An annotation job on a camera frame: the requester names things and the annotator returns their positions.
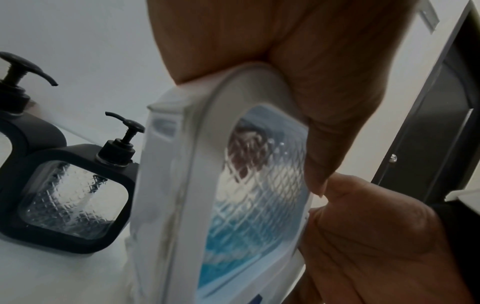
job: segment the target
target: soap dispenser pump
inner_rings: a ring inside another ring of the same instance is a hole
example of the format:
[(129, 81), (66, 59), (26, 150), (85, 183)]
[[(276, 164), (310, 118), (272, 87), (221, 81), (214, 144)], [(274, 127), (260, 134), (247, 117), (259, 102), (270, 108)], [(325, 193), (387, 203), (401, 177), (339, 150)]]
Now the soap dispenser pump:
[(12, 180), (15, 167), (27, 155), (36, 151), (67, 145), (63, 133), (54, 125), (24, 109), (30, 101), (25, 89), (18, 86), (27, 73), (37, 74), (52, 86), (56, 81), (37, 65), (17, 55), (0, 52), (0, 58), (10, 63), (7, 75), (0, 80), (0, 193)]
[(0, 232), (17, 240), (88, 254), (109, 246), (130, 217), (139, 165), (130, 140), (144, 126), (106, 112), (128, 127), (103, 147), (80, 144), (25, 158), (0, 206)]

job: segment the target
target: sleeve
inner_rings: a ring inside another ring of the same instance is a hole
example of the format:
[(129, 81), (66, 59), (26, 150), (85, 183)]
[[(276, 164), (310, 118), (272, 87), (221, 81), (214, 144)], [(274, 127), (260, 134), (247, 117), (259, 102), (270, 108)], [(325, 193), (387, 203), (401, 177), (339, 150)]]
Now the sleeve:
[(432, 208), (445, 227), (460, 273), (475, 303), (480, 303), (480, 215), (459, 200)]

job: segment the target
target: human hand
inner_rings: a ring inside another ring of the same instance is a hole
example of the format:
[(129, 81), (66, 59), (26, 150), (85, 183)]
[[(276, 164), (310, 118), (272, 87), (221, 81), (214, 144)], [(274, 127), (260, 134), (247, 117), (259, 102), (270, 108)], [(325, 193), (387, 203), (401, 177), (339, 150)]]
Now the human hand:
[(321, 194), (381, 102), (417, 0), (147, 0), (177, 84), (244, 62), (280, 70), (310, 119), (305, 180)]
[(306, 271), (283, 304), (473, 304), (431, 208), (337, 173), (325, 195), (300, 245)]

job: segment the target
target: white wall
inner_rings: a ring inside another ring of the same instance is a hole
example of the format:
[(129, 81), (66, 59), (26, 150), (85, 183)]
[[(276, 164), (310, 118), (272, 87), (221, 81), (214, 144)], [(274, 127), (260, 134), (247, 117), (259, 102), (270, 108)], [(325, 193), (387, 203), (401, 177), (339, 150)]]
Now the white wall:
[[(23, 86), (43, 117), (75, 134), (98, 144), (119, 137), (123, 126), (103, 117), (104, 111), (144, 122), (145, 106), (173, 85), (151, 37), (144, 0), (1, 1), (0, 50), (28, 58), (56, 78), (56, 88), (36, 76), (27, 76)], [(416, 18), (386, 98), (341, 172), (373, 178), (468, 0), (431, 2), (440, 18), (438, 29), (430, 34)]]

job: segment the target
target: dark cabinet door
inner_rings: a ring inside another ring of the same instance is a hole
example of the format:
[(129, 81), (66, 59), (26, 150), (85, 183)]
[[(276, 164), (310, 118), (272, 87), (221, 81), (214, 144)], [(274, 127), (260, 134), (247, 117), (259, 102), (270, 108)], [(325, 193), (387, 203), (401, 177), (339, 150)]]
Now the dark cabinet door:
[(375, 176), (376, 183), (425, 203), (440, 201), (464, 179), (479, 142), (478, 85), (452, 46), (416, 102)]

